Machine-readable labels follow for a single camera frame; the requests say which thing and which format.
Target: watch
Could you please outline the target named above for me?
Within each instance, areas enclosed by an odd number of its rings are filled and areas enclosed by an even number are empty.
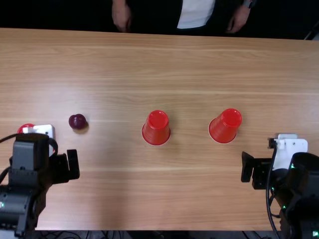
[[[244,0],[243,6],[246,6],[247,8],[252,8],[255,5],[255,0]]]

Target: white bracket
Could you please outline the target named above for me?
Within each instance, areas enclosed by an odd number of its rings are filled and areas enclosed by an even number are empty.
[[[277,153],[273,170],[288,169],[295,153],[308,151],[308,142],[303,138],[298,138],[298,135],[294,133],[279,134],[274,141],[276,142]]]

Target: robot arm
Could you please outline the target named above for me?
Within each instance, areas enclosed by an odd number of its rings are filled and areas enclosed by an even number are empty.
[[[267,211],[275,232],[270,212],[274,198],[281,207],[280,228],[285,239],[318,238],[319,157],[307,153],[307,141],[296,134],[269,139],[269,148],[274,149],[272,158],[242,153],[241,181],[249,182],[252,176],[254,189],[266,189]]]
[[[0,186],[0,229],[15,230],[16,237],[34,230],[51,185],[80,177],[76,150],[67,151],[69,161],[57,153],[57,143],[47,135],[16,135],[10,167],[0,176],[1,182],[8,173],[8,185]]]

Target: wooden table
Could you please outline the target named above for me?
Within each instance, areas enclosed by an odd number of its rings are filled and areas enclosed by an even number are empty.
[[[241,152],[269,157],[268,137],[295,132],[319,154],[318,103],[319,42],[0,29],[1,137],[50,123],[79,155],[80,179],[50,188],[39,230],[270,230]],[[226,108],[243,123],[223,145],[208,124]],[[155,109],[172,132],[160,147],[141,136]],[[68,125],[77,113],[85,134]]]

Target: red plastic cup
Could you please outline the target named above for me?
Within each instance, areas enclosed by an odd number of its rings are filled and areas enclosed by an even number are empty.
[[[18,129],[17,133],[23,133],[23,128],[25,128],[25,127],[34,127],[34,126],[35,126],[35,125],[32,124],[32,123],[26,123],[26,124],[22,125],[22,126]]]
[[[170,136],[167,114],[163,111],[151,112],[143,125],[142,136],[151,145],[167,142]]]
[[[218,143],[230,143],[236,137],[241,122],[238,110],[226,109],[209,124],[209,135]]]

